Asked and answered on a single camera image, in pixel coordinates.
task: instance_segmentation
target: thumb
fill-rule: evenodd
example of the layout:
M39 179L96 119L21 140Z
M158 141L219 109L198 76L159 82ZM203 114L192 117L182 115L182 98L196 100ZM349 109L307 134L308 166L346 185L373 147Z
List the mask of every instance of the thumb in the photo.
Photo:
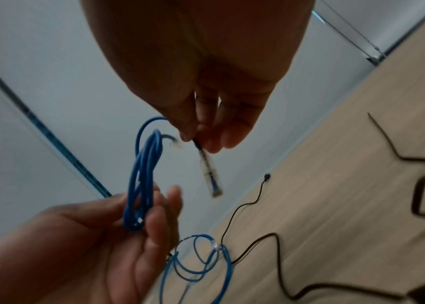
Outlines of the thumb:
M175 126L183 141L190 141L198 131L198 117L196 115L196 102L194 91L178 104L159 106L152 105L167 120Z
M121 219L126 200L127 195L123 193L91 202L53 207L44 213L65 217L87 228L104 228Z

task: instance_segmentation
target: wooden floor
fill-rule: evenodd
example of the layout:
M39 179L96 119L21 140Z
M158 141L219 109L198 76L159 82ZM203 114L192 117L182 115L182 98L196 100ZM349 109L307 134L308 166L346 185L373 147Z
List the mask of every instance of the wooden floor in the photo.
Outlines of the wooden floor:
M425 283L425 220L410 213L425 164L396 160L367 112L400 153L425 156L425 24L271 172L259 203L236 215L225 238L233 259L258 237L277 232L290 293L324 281L396 292ZM253 201L258 190L244 202ZM220 239L228 220L213 237ZM221 261L184 303L210 303L224 273ZM222 303L291 302L277 275L270 238L234 267ZM170 275L165 304L176 304L184 286ZM299 303L388 302L318 291Z

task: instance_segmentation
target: hand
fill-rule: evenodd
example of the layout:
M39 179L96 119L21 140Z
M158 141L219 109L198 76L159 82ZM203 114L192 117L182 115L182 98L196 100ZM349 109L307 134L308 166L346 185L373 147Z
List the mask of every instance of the hand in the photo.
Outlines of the hand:
M141 303L178 242L181 190L155 187L144 231L122 228L125 205L54 207L0 240L0 303Z
M314 0L82 0L132 92L212 153L251 131L289 69Z

